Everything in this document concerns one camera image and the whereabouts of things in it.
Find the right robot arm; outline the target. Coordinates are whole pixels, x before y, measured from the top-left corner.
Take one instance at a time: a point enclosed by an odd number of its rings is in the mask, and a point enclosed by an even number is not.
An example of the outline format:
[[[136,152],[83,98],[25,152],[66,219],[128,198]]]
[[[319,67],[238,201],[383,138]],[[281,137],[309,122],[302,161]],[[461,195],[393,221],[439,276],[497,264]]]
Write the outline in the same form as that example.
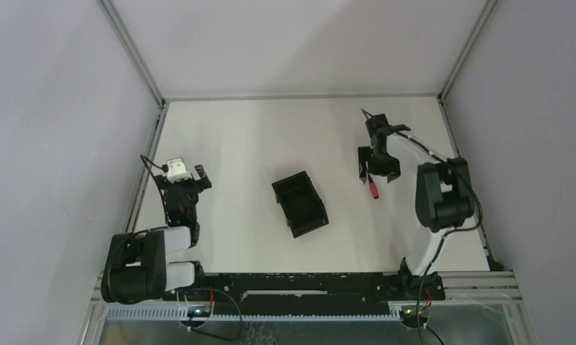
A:
[[[369,187],[371,196],[379,197],[374,177],[388,183],[401,176],[400,159],[391,149],[414,158],[414,210],[420,229],[399,269],[399,292],[416,299],[427,289],[428,277],[451,234],[476,230],[466,227],[473,216],[481,216],[482,206],[470,181],[468,162],[460,157],[446,157],[412,134],[405,124],[392,125],[385,114],[362,111],[369,143],[358,148],[358,177]]]

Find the red handled screwdriver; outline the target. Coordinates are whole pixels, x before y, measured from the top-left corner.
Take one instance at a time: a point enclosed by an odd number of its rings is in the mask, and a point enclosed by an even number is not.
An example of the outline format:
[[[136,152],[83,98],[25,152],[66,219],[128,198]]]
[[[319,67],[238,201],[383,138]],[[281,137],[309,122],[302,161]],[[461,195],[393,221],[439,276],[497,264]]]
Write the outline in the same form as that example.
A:
[[[368,175],[368,186],[374,200],[379,199],[379,191],[371,175]]]

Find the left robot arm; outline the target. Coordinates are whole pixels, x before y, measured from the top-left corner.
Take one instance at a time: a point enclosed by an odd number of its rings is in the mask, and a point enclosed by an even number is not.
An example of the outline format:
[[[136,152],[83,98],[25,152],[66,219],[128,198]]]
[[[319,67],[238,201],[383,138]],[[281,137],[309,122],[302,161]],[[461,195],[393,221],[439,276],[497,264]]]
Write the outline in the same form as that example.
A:
[[[208,281],[198,261],[168,259],[199,242],[197,204],[212,183],[202,165],[195,166],[195,173],[196,177],[181,160],[173,160],[167,163],[165,174],[154,177],[165,224],[112,237],[101,283],[104,301],[131,305],[163,298],[176,289],[192,300],[207,293]]]

